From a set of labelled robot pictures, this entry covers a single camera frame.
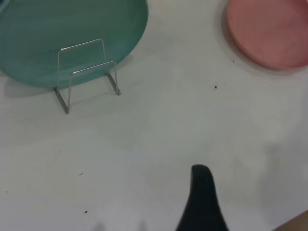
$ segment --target wire plate stand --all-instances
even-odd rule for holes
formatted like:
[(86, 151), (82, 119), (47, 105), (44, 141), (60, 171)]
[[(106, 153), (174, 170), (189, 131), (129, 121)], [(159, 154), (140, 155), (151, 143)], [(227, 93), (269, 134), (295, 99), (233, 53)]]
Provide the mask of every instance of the wire plate stand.
[[(64, 51), (68, 51), (68, 50), (71, 50), (71, 49), (74, 49), (74, 48), (77, 48), (77, 47), (81, 47), (81, 46), (85, 46), (85, 45), (89, 45), (91, 43), (95, 43), (95, 42), (100, 42), (103, 46), (103, 55), (104, 55), (104, 61), (105, 63), (103, 64), (100, 64), (100, 65), (96, 65), (96, 66), (92, 66), (92, 67), (89, 67), (89, 68), (86, 68), (86, 69), (83, 69), (83, 70), (79, 70), (79, 71), (75, 71), (73, 73), (71, 73), (70, 75), (70, 78), (69, 78), (69, 86), (68, 86), (68, 100), (67, 100), (67, 103), (65, 102), (65, 100), (63, 99), (62, 97), (62, 94), (60, 93), (60, 54)], [(114, 67), (114, 70), (115, 70), (115, 79), (113, 79), (112, 75), (109, 73), (107, 67), (109, 65), (113, 65)], [(81, 44), (78, 44), (78, 45), (75, 45), (75, 46), (71, 46), (71, 47), (66, 47), (66, 48), (62, 48), (62, 49), (59, 49), (58, 51), (58, 73), (57, 73), (57, 86), (54, 88), (54, 91), (56, 92), (65, 112), (67, 114), (69, 114), (69, 110), (70, 110), (70, 104), (71, 104), (71, 92), (72, 92), (72, 78), (74, 77), (74, 75), (76, 74), (79, 74), (81, 72), (84, 72), (84, 71), (88, 71), (88, 70), (91, 70), (93, 68), (98, 68), (98, 67), (105, 67), (105, 74), (106, 76), (108, 77), (112, 87), (114, 88), (115, 90), (115, 93), (117, 95), (121, 95), (121, 92), (119, 90), (119, 87), (118, 87), (118, 84), (117, 84), (117, 74), (116, 74), (116, 62), (115, 61), (109, 61), (107, 62), (107, 59), (106, 59), (106, 53), (105, 53), (105, 45), (104, 45), (104, 40), (102, 38), (99, 38), (99, 39), (96, 39), (96, 40), (93, 40), (93, 41), (89, 41), (89, 42), (85, 42), (85, 43), (81, 43)]]

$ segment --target teal plate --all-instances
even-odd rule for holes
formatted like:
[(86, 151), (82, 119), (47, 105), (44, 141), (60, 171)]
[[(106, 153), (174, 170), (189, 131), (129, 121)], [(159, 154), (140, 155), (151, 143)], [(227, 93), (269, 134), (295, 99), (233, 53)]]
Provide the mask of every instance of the teal plate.
[[(119, 63), (141, 39), (147, 20), (146, 0), (0, 0), (0, 69), (17, 81), (53, 88), (59, 49), (103, 39), (107, 61)], [(61, 53), (61, 87), (68, 86), (70, 73), (101, 63), (99, 42)], [(101, 77), (103, 70), (84, 72), (73, 85)]]

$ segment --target black object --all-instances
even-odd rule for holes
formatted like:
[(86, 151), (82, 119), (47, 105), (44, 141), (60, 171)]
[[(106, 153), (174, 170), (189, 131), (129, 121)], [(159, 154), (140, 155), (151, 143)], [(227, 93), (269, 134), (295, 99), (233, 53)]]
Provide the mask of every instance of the black object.
[(210, 169), (192, 167), (191, 191), (177, 231), (228, 231)]

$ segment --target plate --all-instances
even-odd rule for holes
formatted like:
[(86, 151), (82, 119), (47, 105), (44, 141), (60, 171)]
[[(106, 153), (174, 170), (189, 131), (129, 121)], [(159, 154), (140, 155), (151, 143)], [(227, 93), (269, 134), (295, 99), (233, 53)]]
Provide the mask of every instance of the plate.
[(308, 65), (306, 0), (230, 0), (228, 24), (239, 48), (259, 64), (282, 70)]
[[(146, 0), (2, 0), (4, 3), (0, 69), (15, 80), (47, 88), (57, 85), (59, 49), (103, 39), (107, 60), (119, 63), (137, 45), (148, 20)], [(61, 87), (68, 86), (70, 73), (101, 63), (101, 43), (61, 53)], [(76, 76), (73, 85), (100, 77), (103, 70)]]

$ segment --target pink plate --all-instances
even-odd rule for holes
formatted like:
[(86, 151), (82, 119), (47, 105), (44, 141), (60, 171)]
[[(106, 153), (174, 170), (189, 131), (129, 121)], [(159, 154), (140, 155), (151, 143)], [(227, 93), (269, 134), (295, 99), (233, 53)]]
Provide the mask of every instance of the pink plate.
[(230, 0), (228, 23), (254, 61), (284, 70), (308, 65), (307, 0)]

